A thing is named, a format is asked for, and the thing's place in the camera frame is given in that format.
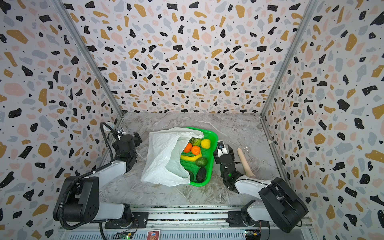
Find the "white plastic bag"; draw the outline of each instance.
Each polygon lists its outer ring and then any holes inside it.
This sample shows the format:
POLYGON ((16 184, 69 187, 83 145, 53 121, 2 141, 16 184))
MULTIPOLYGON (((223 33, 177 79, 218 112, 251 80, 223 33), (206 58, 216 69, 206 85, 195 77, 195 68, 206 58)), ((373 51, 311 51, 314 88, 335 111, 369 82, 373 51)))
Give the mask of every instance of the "white plastic bag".
POLYGON ((190 183, 189 173, 180 164, 180 155, 192 137, 203 138, 204 134, 181 127, 150 132, 147 163, 141 181, 169 187, 190 183))

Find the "patterned wallpaper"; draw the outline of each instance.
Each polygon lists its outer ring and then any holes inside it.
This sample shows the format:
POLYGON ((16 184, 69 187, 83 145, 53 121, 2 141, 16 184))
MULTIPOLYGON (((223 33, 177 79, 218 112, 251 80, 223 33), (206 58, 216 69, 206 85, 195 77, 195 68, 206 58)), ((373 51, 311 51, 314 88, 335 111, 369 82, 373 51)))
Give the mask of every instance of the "patterned wallpaper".
POLYGON ((65 0, 127 112, 258 112, 304 0, 65 0))
POLYGON ((319 239, 384 239, 383 11, 319 1, 265 118, 319 239))
POLYGON ((0 239, 54 239, 61 185, 99 165, 116 113, 49 1, 0 8, 0 239))

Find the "avocado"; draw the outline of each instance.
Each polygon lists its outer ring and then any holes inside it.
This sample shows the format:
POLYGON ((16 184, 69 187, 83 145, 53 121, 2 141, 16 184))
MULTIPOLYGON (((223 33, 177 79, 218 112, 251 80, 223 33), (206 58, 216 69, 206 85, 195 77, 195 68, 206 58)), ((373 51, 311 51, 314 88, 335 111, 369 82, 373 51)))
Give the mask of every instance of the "avocado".
POLYGON ((207 170, 204 167, 201 167, 196 174, 196 182, 202 183, 205 180, 205 176, 207 175, 207 170))
POLYGON ((189 173, 189 176, 191 178, 191 181, 193 181, 193 173, 190 171, 190 170, 187 170, 187 172, 189 173))
POLYGON ((206 157, 199 157, 195 164, 197 167, 205 167, 208 164, 208 159, 206 157))

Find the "green fruit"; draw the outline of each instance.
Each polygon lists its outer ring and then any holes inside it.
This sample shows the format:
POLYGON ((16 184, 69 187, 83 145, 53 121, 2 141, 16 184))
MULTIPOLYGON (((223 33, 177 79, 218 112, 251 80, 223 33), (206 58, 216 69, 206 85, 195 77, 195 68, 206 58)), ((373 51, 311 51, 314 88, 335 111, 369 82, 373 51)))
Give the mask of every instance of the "green fruit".
POLYGON ((199 146, 201 144, 202 139, 201 138, 191 138, 189 140, 190 143, 192 143, 193 146, 199 146))
POLYGON ((197 174, 196 174, 196 182, 197 183, 202 183, 204 182, 205 180, 205 176, 207 175, 207 170, 202 167, 200 168, 198 171, 197 171, 197 174))
POLYGON ((208 164, 208 159, 206 157, 199 157, 195 164, 197 167, 205 167, 208 164))
POLYGON ((190 170, 187 170, 187 172, 189 173, 189 176, 191 178, 191 181, 193 181, 193 173, 190 171, 190 170))

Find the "lemon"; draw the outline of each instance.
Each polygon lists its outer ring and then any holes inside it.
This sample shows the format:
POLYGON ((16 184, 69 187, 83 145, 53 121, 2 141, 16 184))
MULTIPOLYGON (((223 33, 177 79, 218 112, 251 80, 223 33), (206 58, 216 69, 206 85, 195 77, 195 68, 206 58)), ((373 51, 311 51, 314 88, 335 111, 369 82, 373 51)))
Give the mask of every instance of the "lemon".
POLYGON ((203 139, 203 140, 201 141, 201 147, 202 147, 202 148, 205 148, 205 149, 210 149, 210 147, 211 147, 211 140, 209 140, 209 139, 203 139))

